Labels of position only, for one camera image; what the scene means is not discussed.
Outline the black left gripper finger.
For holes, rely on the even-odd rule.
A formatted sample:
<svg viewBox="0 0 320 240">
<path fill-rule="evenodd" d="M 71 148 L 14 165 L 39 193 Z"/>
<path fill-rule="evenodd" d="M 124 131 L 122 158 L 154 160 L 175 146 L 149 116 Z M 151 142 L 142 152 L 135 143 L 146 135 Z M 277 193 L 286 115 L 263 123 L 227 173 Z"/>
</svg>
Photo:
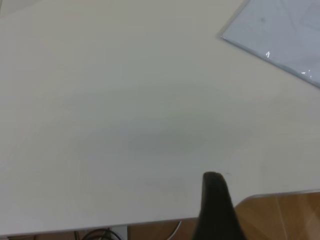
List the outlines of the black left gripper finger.
<svg viewBox="0 0 320 240">
<path fill-rule="evenodd" d="M 202 178 L 200 213 L 193 240 L 245 240 L 227 183 L 218 172 L 206 172 Z"/>
</svg>

